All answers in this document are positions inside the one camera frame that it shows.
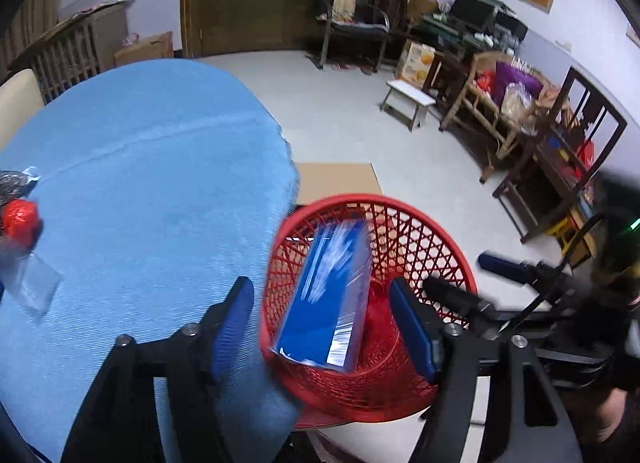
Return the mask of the flat cardboard on floor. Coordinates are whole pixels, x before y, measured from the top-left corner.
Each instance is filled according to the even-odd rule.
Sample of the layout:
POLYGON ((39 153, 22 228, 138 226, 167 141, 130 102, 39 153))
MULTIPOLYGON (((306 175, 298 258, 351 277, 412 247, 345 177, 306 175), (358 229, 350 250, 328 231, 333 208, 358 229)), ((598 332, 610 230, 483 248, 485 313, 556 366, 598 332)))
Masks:
POLYGON ((298 205, 339 194, 382 194, 378 176, 370 163, 299 162, 296 168, 298 205))

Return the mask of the blue tablecloth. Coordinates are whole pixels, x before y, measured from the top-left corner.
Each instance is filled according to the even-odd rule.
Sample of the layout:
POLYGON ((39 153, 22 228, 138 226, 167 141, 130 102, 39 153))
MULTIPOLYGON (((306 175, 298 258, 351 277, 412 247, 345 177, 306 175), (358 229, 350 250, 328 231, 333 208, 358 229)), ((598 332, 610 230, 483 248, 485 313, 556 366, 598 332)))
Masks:
POLYGON ((297 173, 255 95, 183 59, 67 90, 14 135, 1 165, 39 173, 38 267, 61 278, 42 316, 2 296, 1 400, 21 435, 58 461, 118 335, 163 339, 242 276, 262 290, 297 173))

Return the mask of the orange printed carton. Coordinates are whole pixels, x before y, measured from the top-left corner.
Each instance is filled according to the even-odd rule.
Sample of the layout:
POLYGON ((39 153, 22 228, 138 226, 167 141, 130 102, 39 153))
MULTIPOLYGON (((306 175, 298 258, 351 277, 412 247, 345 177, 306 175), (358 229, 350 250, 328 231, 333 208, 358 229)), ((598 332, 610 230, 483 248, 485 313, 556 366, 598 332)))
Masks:
POLYGON ((420 90, 431 70, 435 49, 431 46, 407 40, 395 70, 395 79, 404 81, 420 90))

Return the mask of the small white stool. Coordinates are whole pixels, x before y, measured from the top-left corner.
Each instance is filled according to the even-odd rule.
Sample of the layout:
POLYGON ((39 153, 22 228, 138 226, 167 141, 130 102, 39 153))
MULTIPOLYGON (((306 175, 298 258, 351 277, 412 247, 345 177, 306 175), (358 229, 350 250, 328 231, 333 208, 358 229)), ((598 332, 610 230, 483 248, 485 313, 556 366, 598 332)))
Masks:
POLYGON ((430 95, 401 79, 388 80, 386 86, 387 93, 378 108, 380 108, 381 112, 385 111, 388 108, 387 101, 390 97, 399 97, 408 102, 408 104, 413 105, 413 115, 409 119, 409 130, 412 132, 421 126, 425 121, 428 110, 436 105, 436 100, 430 95))

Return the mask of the cream leather sofa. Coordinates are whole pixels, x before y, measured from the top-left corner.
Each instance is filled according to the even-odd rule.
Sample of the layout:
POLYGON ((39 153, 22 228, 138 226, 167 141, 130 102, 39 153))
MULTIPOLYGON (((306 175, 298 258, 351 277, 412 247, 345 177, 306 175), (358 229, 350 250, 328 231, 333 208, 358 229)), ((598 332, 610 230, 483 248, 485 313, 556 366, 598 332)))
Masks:
POLYGON ((0 148, 42 108, 44 100, 35 73, 24 69, 0 87, 0 148))

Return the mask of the purple bag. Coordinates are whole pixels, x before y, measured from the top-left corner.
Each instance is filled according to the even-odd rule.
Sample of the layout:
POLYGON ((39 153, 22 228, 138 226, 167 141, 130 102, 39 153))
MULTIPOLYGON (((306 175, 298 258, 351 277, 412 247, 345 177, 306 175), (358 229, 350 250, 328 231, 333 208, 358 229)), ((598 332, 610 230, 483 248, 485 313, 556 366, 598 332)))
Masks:
POLYGON ((499 61, 496 63, 491 98, 498 107, 502 105, 504 95, 506 94, 506 87, 518 83, 521 83, 525 87, 526 92, 534 99, 538 98, 541 90, 544 88, 544 83, 540 82, 535 76, 518 68, 514 68, 506 62, 499 61))

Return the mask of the blue rectangular packet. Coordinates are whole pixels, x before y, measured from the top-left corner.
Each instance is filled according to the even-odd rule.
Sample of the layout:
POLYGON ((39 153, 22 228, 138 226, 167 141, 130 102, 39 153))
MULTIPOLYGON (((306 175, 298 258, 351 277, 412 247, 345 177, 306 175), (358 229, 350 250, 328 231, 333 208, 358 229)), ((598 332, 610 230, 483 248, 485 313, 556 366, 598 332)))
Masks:
POLYGON ((356 369, 371 283, 367 220, 318 228, 270 350, 307 367, 356 369))

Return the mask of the brown cardboard box by door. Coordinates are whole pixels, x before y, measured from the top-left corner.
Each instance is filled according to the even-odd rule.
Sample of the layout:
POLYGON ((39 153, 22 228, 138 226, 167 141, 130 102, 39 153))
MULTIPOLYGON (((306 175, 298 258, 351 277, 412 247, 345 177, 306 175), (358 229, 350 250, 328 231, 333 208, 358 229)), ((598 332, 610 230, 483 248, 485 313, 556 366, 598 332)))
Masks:
POLYGON ((114 53, 114 61, 116 67, 123 67, 135 62, 172 58, 173 56, 172 32, 168 31, 149 38, 142 38, 134 44, 119 49, 114 53))

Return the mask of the wooden radiator cover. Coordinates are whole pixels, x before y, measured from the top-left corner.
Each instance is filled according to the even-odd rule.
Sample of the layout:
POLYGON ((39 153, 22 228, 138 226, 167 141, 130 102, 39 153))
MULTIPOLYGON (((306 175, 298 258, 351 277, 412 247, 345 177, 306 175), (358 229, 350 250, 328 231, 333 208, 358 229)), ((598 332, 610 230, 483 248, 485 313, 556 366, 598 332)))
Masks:
POLYGON ((57 24, 9 63, 8 75, 35 74, 47 104, 75 85, 115 67, 129 35, 125 0, 97 4, 57 24))

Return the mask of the dark wooden chair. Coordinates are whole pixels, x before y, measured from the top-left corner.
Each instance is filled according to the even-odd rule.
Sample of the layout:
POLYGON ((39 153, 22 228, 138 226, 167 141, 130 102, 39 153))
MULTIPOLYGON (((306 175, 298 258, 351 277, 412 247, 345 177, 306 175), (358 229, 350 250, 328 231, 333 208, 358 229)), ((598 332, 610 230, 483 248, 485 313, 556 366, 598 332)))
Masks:
POLYGON ((626 110, 588 72, 571 67, 548 104, 539 101, 523 154, 494 191, 527 243, 560 220, 587 189, 629 123, 626 110))

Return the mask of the grey crumpled plastic bag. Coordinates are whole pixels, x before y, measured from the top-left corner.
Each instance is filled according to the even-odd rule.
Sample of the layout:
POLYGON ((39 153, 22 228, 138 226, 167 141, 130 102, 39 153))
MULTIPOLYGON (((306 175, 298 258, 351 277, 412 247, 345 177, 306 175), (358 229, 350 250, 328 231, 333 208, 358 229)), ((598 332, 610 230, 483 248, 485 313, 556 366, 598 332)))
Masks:
POLYGON ((26 198, 34 190, 40 179, 37 168, 29 166, 23 171, 5 171, 0 174, 0 206, 21 198, 26 198))

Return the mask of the black monitor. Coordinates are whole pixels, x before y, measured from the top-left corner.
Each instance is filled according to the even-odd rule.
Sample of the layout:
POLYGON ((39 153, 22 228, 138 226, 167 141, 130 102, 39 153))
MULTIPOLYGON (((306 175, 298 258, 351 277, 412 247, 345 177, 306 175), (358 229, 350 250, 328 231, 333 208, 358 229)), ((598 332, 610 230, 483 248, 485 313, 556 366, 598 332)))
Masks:
POLYGON ((448 12, 448 20, 463 24, 475 31, 486 29, 494 19, 495 6, 482 0, 454 0, 448 12))

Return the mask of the black metal chair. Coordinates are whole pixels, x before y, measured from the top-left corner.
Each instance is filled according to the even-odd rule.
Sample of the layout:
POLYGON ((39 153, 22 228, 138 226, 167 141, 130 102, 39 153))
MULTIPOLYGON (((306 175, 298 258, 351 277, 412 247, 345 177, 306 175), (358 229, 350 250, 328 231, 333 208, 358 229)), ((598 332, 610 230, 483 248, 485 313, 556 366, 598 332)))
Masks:
POLYGON ((353 22, 331 19, 333 0, 314 0, 316 20, 323 27, 320 52, 310 59, 322 70, 329 58, 331 38, 351 38, 378 44, 378 56, 370 61, 371 71, 378 72, 392 33, 398 28, 406 8, 406 0, 356 0, 353 22))

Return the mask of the red plastic mesh basket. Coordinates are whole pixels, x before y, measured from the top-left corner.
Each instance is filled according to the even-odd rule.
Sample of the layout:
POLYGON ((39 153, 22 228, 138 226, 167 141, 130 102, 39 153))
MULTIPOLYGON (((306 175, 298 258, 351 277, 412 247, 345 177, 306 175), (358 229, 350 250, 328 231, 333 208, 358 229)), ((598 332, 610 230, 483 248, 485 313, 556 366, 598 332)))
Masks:
POLYGON ((303 404, 295 427, 326 428, 350 422, 400 420, 426 409, 436 388, 414 371, 396 327, 388 289, 396 277, 413 293, 428 275, 470 293, 477 286, 460 247, 432 217, 378 194, 337 194, 299 206, 286 217, 273 242, 262 291, 259 345, 276 380, 303 404), (270 349, 294 294, 312 238, 321 225, 369 223, 372 275, 358 365, 338 373, 296 365, 270 349))

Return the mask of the clear ribbed plastic container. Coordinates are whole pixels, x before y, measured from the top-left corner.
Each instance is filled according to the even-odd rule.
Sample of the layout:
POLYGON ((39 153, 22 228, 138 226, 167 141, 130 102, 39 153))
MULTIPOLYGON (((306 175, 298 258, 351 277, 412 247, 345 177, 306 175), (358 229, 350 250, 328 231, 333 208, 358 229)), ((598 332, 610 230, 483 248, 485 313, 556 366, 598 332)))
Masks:
POLYGON ((11 295, 35 317, 47 315, 62 275, 38 257, 13 244, 1 248, 1 292, 11 295))

